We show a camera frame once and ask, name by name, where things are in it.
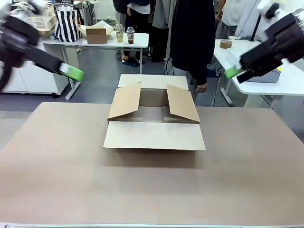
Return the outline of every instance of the white shirt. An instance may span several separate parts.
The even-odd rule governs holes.
[[[227,26],[237,26],[247,2],[248,0],[226,0],[222,10],[223,23]]]
[[[150,12],[151,12],[150,4],[146,5],[146,6],[140,6],[136,3],[130,3],[127,5],[127,7],[130,7],[131,9],[133,9],[141,14],[150,14]]]

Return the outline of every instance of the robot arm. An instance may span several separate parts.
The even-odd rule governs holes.
[[[279,5],[262,4],[258,9],[268,20],[276,20],[266,31],[268,39],[244,53],[239,63],[225,72],[227,78],[237,76],[239,83],[263,76],[282,65],[282,59],[293,63],[304,56],[303,22],[293,14],[283,12]]]
[[[35,14],[44,12],[44,0],[28,0],[23,4]],[[22,19],[7,15],[9,8],[7,0],[1,1],[0,19],[4,22],[0,25],[0,61],[4,63],[4,67],[0,77],[0,91],[9,82],[12,68],[21,67],[26,59],[49,72],[64,75],[77,81],[82,79],[82,71],[36,48],[40,39],[39,31]]]

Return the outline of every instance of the black and white striped bag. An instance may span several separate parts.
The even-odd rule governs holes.
[[[63,42],[79,40],[81,34],[78,30],[78,25],[80,25],[78,11],[72,7],[57,7],[55,14],[57,17],[55,37]]]

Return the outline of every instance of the brown tabletop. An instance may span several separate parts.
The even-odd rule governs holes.
[[[304,224],[304,147],[268,109],[199,107],[205,152],[104,149],[109,104],[43,103],[0,153],[0,221]]]

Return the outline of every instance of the caster wheel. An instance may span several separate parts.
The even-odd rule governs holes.
[[[53,97],[54,99],[57,99],[57,98],[59,98],[59,97],[60,97],[60,95],[55,94],[55,93],[52,93],[52,97]]]

